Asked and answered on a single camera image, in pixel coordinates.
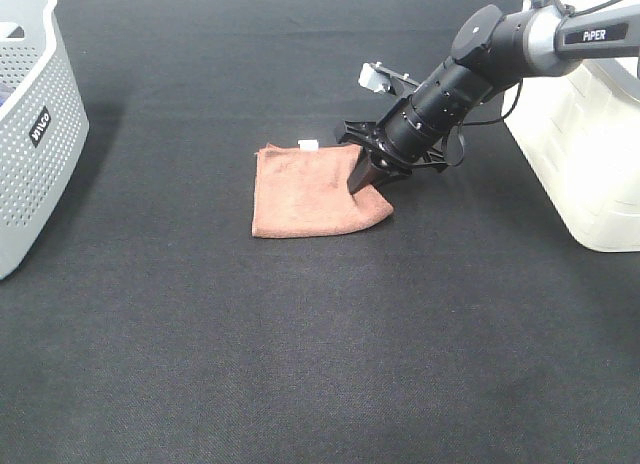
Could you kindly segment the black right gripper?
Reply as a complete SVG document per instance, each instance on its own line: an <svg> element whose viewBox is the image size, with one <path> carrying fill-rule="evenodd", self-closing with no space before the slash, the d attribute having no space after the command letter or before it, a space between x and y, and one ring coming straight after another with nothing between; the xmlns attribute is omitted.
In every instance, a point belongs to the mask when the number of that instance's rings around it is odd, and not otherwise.
<svg viewBox="0 0 640 464"><path fill-rule="evenodd" d="M384 185L407 179L417 169L434 169L441 173L448 168L443 152L433 147L418 152L411 162L401 157L386 139L381 126L373 121L344 121L337 126L338 144L356 144L361 147L355 165L347 178L351 195L365 187Z"/></svg>

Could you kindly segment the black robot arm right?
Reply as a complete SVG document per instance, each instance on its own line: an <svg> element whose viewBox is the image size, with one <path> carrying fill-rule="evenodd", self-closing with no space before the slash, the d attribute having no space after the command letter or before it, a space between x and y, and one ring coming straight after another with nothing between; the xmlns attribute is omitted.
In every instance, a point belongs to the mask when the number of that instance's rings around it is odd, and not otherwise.
<svg viewBox="0 0 640 464"><path fill-rule="evenodd" d="M467 115L526 78L564 76L586 59L639 51L637 5L611 0L577 12L559 0L530 1L530 9L512 14L493 4L476 11L422 82L379 62L363 65L360 86L397 100L377 121L346 121L337 129L338 142L361 148L349 193L407 178L415 169L458 165Z"/></svg>

